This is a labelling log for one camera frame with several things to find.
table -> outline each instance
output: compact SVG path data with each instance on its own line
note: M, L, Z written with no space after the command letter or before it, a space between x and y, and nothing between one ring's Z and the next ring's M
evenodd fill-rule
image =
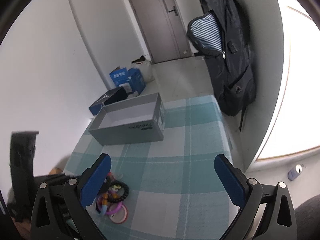
M164 104L164 140L101 146L84 132L66 167L80 175L101 153L111 171L130 188L124 201L129 215L121 225L88 213L108 240L219 239L236 209L213 166L217 154L231 160L223 119L214 96Z

backpack strap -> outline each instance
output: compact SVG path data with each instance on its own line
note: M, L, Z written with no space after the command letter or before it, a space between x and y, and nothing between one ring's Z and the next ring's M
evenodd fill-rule
M201 2L201 8L202 8L203 14L206 14L209 11L208 4L205 0L200 0L200 2Z
M242 111L241 111L241 119L240 119L240 125L239 125L239 130L240 130L240 131L241 131L241 129L242 129L243 117L244 117L244 113L245 113L246 109L247 109L247 106L244 106L244 107L242 108Z

toy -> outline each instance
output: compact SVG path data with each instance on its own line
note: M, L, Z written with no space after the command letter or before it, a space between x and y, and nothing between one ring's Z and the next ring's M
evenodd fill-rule
M124 193L119 196L117 192L123 188ZM116 223L121 224L126 221L128 217L128 210L123 205L123 200L129 194L129 187L120 181L113 181L110 185L108 192L100 195L96 200L96 210L100 216L107 215L109 219Z

white bag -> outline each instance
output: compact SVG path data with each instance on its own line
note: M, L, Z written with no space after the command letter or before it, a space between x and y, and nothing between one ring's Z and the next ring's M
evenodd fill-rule
M142 63L133 63L130 66L131 68L138 68L141 71L142 77L144 82L150 83L151 81L155 80L155 77L153 76L152 73L152 67L151 67L151 63L148 60L145 60Z

blue cardboard box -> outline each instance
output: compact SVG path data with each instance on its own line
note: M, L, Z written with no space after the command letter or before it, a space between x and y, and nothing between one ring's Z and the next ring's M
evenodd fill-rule
M137 68L127 70L127 68L117 67L110 73L110 77L116 87L123 87L127 94L138 92L140 95L146 87L141 71Z

